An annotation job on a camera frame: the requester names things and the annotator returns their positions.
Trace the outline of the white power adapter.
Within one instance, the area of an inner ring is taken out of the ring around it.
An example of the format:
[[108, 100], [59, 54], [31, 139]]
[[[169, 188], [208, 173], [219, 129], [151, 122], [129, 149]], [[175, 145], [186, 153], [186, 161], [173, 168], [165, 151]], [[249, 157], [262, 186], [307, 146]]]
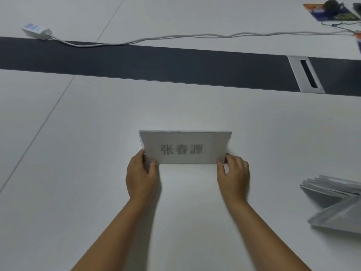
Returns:
[[32, 23], [24, 24], [21, 27], [26, 36], [29, 36], [38, 40], [50, 40], [53, 37], [53, 32], [49, 28], [45, 28]]

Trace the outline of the person's left forearm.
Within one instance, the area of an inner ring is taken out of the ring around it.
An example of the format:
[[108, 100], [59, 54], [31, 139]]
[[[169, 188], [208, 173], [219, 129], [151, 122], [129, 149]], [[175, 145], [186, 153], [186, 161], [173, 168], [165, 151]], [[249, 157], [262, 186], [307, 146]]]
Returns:
[[70, 271], [122, 271], [151, 196], [132, 196]]

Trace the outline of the colourful mouse pad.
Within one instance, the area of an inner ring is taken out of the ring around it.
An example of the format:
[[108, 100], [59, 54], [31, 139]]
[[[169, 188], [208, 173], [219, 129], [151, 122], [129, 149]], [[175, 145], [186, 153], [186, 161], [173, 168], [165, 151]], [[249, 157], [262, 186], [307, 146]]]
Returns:
[[361, 18], [351, 12], [343, 3], [337, 14], [328, 14], [323, 10], [323, 4], [303, 4], [304, 9], [318, 22], [358, 22]]

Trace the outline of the person's left hand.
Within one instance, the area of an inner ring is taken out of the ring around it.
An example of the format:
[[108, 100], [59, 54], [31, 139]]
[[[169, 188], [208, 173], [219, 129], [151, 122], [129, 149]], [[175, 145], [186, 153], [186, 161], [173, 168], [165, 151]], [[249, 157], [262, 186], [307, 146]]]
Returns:
[[140, 150], [131, 158], [127, 167], [125, 182], [130, 200], [146, 205], [151, 200], [158, 182], [158, 172], [157, 174], [146, 172], [144, 157], [145, 151]]

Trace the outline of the person's right forearm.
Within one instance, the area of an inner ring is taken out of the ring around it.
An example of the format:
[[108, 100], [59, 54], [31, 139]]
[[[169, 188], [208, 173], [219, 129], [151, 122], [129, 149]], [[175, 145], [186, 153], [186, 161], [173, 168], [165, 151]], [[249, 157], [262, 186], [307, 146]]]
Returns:
[[245, 198], [224, 198], [257, 271], [311, 271]]

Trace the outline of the clear name card holder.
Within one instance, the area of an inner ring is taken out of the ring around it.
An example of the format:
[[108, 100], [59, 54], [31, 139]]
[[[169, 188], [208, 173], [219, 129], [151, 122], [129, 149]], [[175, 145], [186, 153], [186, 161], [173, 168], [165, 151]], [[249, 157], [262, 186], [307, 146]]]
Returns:
[[147, 164], [224, 162], [231, 136], [231, 131], [139, 131]]

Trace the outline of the person's right hand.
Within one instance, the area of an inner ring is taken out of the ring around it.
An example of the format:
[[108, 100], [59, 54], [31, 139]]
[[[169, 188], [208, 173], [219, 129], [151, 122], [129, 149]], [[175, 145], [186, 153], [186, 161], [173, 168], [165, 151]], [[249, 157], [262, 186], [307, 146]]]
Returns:
[[228, 172], [217, 176], [222, 198], [227, 206], [247, 201], [250, 185], [250, 168], [247, 161], [239, 156], [226, 154]]

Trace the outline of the pile of empty acrylic stands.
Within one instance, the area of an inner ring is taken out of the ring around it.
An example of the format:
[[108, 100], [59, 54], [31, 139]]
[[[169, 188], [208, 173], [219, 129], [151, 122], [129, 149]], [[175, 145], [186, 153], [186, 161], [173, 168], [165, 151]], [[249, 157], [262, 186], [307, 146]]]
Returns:
[[311, 226], [361, 234], [361, 182], [320, 175], [300, 188], [321, 207], [308, 219]]

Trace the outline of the black computer mouse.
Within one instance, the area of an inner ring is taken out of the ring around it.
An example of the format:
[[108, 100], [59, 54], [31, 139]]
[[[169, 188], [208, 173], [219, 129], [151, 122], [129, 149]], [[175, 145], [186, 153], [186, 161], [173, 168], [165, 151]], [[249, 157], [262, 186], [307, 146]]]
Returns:
[[323, 4], [323, 10], [328, 14], [337, 14], [343, 7], [343, 3], [337, 0], [328, 0]]

